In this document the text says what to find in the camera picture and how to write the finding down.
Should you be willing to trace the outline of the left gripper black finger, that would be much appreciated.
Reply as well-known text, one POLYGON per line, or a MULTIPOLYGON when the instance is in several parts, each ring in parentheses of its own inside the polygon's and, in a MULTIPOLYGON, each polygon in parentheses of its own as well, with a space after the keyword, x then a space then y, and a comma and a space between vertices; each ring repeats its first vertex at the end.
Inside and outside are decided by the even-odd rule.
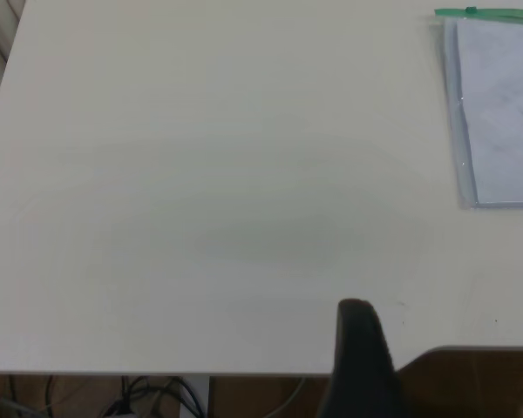
POLYGON ((334 368, 317 415, 410 415, 381 322, 366 300, 338 304, 334 368))

